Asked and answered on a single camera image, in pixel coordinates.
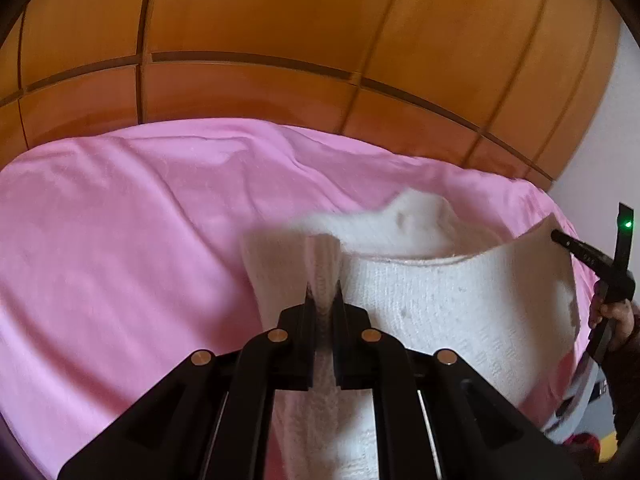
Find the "white towel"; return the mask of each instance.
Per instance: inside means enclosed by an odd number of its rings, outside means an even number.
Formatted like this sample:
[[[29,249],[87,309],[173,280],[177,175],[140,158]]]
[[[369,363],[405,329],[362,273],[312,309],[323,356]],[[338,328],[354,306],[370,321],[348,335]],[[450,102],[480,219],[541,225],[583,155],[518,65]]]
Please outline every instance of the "white towel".
[[[373,326],[421,352],[454,349],[518,404],[579,329],[571,260],[550,240],[554,228],[549,216],[499,245],[442,197],[408,190],[379,212],[317,214],[247,235],[242,257],[264,329],[303,301],[307,282],[318,306],[314,387],[278,392],[274,404],[289,480],[378,478],[370,392],[335,386],[328,314],[338,277]]]

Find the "white wall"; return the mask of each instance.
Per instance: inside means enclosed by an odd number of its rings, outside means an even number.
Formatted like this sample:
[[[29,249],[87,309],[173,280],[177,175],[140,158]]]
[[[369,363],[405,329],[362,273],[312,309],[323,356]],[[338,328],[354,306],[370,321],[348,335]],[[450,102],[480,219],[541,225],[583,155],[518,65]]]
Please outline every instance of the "white wall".
[[[630,268],[640,280],[640,48],[624,25],[600,107],[549,195],[580,238],[610,256],[618,202],[635,208]]]

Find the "bed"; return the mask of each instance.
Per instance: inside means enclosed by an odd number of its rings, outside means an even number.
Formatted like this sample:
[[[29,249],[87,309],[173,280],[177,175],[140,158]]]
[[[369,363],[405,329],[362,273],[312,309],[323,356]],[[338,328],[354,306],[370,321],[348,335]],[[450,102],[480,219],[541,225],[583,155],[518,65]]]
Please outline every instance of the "bed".
[[[193,349],[229,352],[261,332],[242,233],[377,209],[407,187],[502,240],[550,213],[574,233],[524,180],[263,121],[145,124],[21,155],[0,174],[0,410],[18,442],[54,478]],[[594,278],[579,264],[575,278],[574,352],[521,406],[538,424],[586,346]]]
[[[503,240],[551,212],[573,233],[543,190],[620,27],[609,0],[15,10],[0,30],[0,413],[48,478],[194,348],[260,330],[238,252],[254,226],[415,187]],[[575,274],[584,314],[593,276]],[[521,406],[537,424],[585,336]]]

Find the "wooden headboard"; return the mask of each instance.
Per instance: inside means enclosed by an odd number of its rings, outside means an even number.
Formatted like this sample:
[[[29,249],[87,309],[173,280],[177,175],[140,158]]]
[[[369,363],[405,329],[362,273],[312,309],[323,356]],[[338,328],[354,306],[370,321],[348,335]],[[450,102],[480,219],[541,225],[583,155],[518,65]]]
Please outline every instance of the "wooden headboard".
[[[31,0],[0,48],[0,167],[62,137],[239,116],[548,189],[619,29],[608,0]]]

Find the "pink bed sheet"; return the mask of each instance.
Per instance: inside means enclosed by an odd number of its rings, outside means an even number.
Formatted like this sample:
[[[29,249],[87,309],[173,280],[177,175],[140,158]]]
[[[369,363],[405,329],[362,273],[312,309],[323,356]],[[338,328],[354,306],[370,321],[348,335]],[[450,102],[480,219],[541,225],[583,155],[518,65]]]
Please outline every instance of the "pink bed sheet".
[[[262,121],[146,124],[60,140],[0,173],[0,411],[49,478],[197,348],[260,332],[241,235],[313,211],[446,197],[504,240],[556,204],[523,180]],[[543,422],[585,346],[594,277],[575,264],[583,329],[521,407]],[[282,478],[277,446],[268,478]]]

